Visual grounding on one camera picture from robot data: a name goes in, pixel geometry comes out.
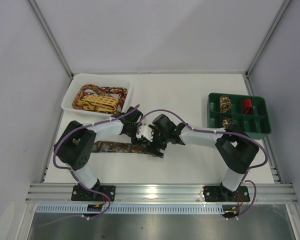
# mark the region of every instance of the metal grate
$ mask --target metal grate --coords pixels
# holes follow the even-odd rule
[[[42,203],[37,213],[91,214],[87,204]],[[111,204],[107,214],[224,214],[221,205]]]

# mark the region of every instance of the gray floor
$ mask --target gray floor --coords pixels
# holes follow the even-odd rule
[[[105,214],[38,227],[62,213],[36,213],[29,240],[294,240],[284,205],[255,205],[239,220],[221,215]]]

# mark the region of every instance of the white table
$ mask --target white table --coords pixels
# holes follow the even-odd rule
[[[143,114],[154,109],[167,109],[198,127],[207,126],[209,93],[247,95],[240,74],[133,74],[103,77],[130,79],[134,84],[131,106],[140,104],[139,110]],[[143,123],[150,124],[159,114],[149,115]],[[166,115],[175,124],[180,122],[174,116]],[[57,140],[73,120],[94,123],[104,118],[65,111]],[[129,143],[130,139],[121,135],[104,141]],[[113,184],[219,184],[226,174],[227,166],[217,149],[168,144],[163,152],[164,158],[135,153],[92,153],[88,164],[102,183]],[[251,165],[260,164],[264,159],[263,152],[259,150]],[[57,163],[64,166],[59,159]],[[256,184],[274,183],[269,164],[252,169],[246,179]],[[55,168],[51,158],[45,183],[75,183],[75,180],[67,170]]]

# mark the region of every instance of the black mounting bracket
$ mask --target black mounting bracket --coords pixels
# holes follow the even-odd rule
[[[115,200],[116,186],[101,185],[99,192],[107,195],[111,202]],[[72,189],[71,201],[74,202],[103,202],[104,196],[100,194],[92,194],[80,185],[75,185]]]
[[[219,186],[204,186],[203,187],[204,200],[207,203],[211,202],[238,202],[238,196],[240,195],[244,203],[250,202],[250,196],[248,188],[246,186],[239,186],[236,191],[228,196],[227,199],[222,194],[221,188]]]

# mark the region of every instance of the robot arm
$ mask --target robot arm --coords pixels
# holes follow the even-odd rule
[[[120,120],[113,120],[79,130],[64,141],[57,152],[57,156],[72,169],[75,177],[83,185],[98,191],[100,181],[94,176],[87,163],[94,142],[107,137],[125,134],[131,137],[131,142],[135,146],[141,146],[152,156],[160,158],[164,155],[160,150],[165,150],[168,143],[179,145],[194,144],[217,148],[228,166],[226,175],[220,185],[220,191],[224,199],[230,200],[259,151],[256,145],[241,137],[193,131],[183,123],[175,125],[164,114],[154,119],[153,125],[143,125],[140,128],[141,131],[137,132],[137,121],[140,116],[142,116],[142,113],[137,110]],[[60,139],[73,129],[81,126],[82,124],[77,121],[70,122]],[[210,128],[195,127],[195,129],[211,131]],[[242,129],[234,124],[227,128],[219,128],[217,131],[246,135]]]

